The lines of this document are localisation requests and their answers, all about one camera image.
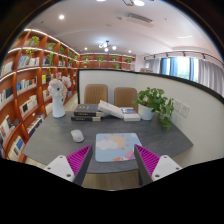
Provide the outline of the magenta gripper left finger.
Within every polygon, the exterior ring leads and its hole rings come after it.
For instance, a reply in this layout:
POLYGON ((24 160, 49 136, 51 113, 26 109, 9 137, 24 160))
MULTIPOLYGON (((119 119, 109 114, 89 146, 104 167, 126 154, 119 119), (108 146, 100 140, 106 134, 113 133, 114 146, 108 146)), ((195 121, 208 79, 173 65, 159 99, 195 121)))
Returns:
POLYGON ((59 155, 44 170, 81 186, 92 155, 92 146, 87 145, 68 156, 59 155))

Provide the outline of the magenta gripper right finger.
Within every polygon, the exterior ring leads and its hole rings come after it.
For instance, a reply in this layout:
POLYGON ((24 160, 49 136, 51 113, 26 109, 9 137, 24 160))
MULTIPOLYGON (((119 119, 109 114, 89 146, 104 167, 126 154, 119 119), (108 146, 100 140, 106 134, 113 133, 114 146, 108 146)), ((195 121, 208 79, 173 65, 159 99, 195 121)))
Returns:
POLYGON ((159 156, 137 144, 134 145, 134 155, 138 165, 140 186, 181 170, 181 167, 168 155, 159 156))

